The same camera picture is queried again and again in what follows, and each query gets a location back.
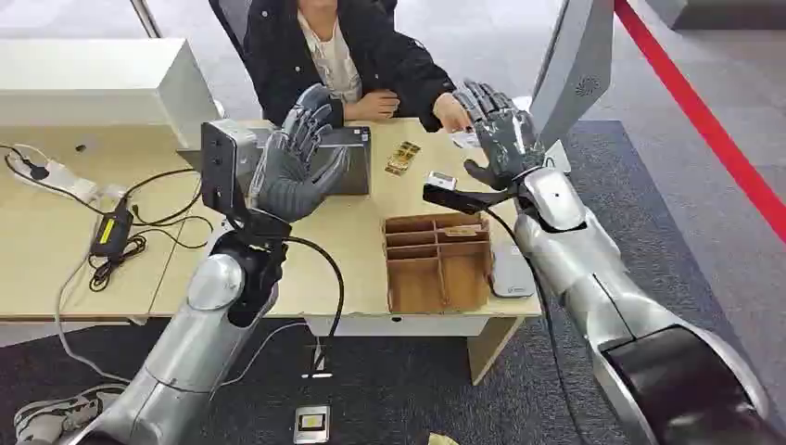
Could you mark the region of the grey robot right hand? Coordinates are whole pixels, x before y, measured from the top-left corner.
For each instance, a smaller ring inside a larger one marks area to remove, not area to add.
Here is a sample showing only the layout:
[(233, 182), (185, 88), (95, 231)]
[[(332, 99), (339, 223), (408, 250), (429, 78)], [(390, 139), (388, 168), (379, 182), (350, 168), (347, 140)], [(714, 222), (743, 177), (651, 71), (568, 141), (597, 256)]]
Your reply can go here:
[(534, 132), (531, 115), (488, 83), (467, 79), (453, 96), (465, 108), (488, 165), (464, 162), (467, 173), (502, 191), (541, 167), (547, 149)]

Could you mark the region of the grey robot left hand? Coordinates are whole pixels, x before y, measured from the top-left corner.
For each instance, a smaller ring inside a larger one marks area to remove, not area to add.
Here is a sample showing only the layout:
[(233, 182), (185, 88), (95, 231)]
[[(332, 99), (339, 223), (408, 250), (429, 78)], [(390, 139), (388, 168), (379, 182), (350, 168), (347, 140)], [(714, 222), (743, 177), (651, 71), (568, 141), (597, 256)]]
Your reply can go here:
[(287, 113), (284, 123), (265, 143), (252, 177), (248, 202), (293, 223), (311, 215), (349, 170), (345, 146), (333, 151), (326, 164), (312, 167), (323, 135), (332, 130), (328, 117), (332, 97), (321, 83), (307, 88)]

